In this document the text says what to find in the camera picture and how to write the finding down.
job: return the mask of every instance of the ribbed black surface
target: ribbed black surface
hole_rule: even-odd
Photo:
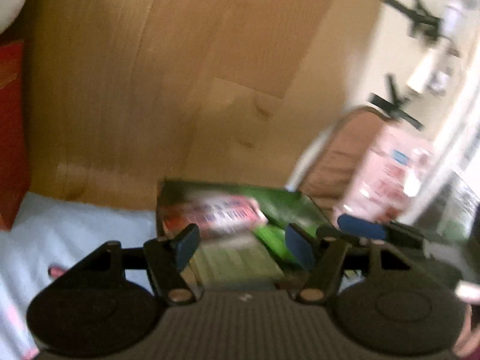
[[[43,353],[37,360],[59,359]],[[299,305],[284,291],[207,293],[193,306],[169,309],[136,347],[103,359],[400,360],[351,342],[322,307]],[[442,352],[421,359],[455,357]]]

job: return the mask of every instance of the screw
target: screw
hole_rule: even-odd
[[[191,291],[186,288],[175,288],[169,292],[170,300],[175,303],[188,302],[193,296]]]
[[[318,302],[325,298],[325,294],[318,288],[306,288],[300,292],[300,297],[306,302]]]

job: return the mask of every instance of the blue label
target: blue label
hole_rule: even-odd
[[[409,163],[409,158],[398,150],[393,150],[392,157],[402,165],[407,165]]]

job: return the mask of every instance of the black device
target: black device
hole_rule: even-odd
[[[287,247],[310,270],[300,291],[196,298],[179,272],[199,242],[189,225],[136,249],[100,246],[28,307],[36,360],[455,359],[465,306],[389,243],[292,224]],[[154,294],[125,269],[145,269]],[[339,294],[345,270],[365,280]]]

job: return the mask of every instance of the black circular disc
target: black circular disc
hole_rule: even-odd
[[[117,288],[47,288],[27,311],[42,347],[71,357],[105,356],[145,337],[158,316],[155,298],[124,281]]]
[[[334,313],[340,327],[361,345],[415,356],[451,349],[465,306],[443,288],[386,290],[360,283],[338,296]]]

